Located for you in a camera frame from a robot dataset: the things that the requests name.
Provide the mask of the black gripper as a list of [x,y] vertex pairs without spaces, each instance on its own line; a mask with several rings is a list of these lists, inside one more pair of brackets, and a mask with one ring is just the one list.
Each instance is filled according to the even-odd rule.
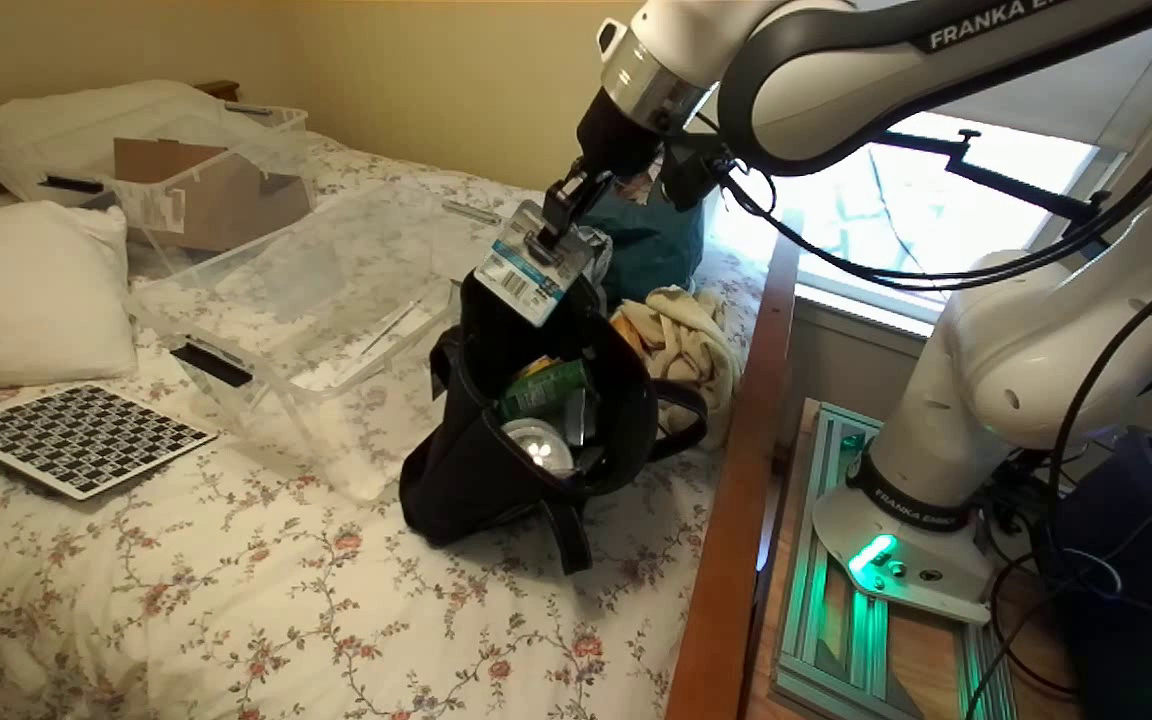
[[654,173],[674,208],[700,202],[730,167],[717,137],[681,128],[654,130],[625,114],[598,93],[575,122],[575,167],[542,190],[542,229],[528,240],[539,265],[565,265],[575,253],[567,229],[608,190],[613,180]]

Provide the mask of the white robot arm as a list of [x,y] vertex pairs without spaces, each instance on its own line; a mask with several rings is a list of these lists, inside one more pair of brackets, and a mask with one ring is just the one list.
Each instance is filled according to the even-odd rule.
[[[1152,29],[1152,0],[643,0],[598,52],[575,142],[542,194],[550,235],[613,180],[648,173],[717,113],[713,142],[766,177],[808,177],[903,120]],[[995,579],[981,493],[1013,450],[1056,455],[1152,381],[1152,327],[1112,357],[1112,327],[1152,305],[1152,167],[1112,202],[999,177],[942,138],[953,177],[1039,208],[1064,235],[990,253],[953,278],[913,375],[848,489],[813,507],[848,579],[890,602],[983,622]]]

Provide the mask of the robot base mount board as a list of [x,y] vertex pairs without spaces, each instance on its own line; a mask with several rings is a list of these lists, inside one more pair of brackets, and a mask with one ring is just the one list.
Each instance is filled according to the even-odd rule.
[[785,610],[766,692],[813,720],[1017,720],[987,559],[942,554],[848,497],[871,416],[808,401],[785,497]]

